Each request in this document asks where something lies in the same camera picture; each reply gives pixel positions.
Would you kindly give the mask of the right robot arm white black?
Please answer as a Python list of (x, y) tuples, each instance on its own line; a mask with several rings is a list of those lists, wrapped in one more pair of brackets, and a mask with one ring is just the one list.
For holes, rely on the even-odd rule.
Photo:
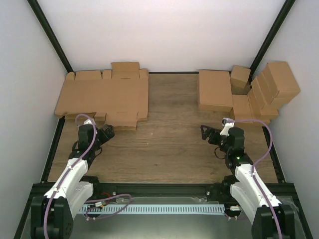
[(223, 125), (223, 129), (200, 127), (202, 139), (224, 152), (225, 164), (232, 172), (218, 185), (223, 198), (238, 202), (252, 224), (254, 239), (296, 238), (294, 211), (279, 201), (258, 175), (245, 152), (244, 130), (232, 122)]

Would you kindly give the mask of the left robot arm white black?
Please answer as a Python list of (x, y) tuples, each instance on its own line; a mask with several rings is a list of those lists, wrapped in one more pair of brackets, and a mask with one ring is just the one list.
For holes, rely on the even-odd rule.
[(115, 135), (111, 125), (101, 128), (90, 120), (79, 126), (78, 141), (72, 146), (67, 165), (55, 184), (43, 195), (31, 202), (30, 236), (33, 239), (68, 239), (73, 221), (85, 201), (97, 201), (102, 195), (96, 177), (82, 178), (94, 159), (102, 151), (101, 146)]

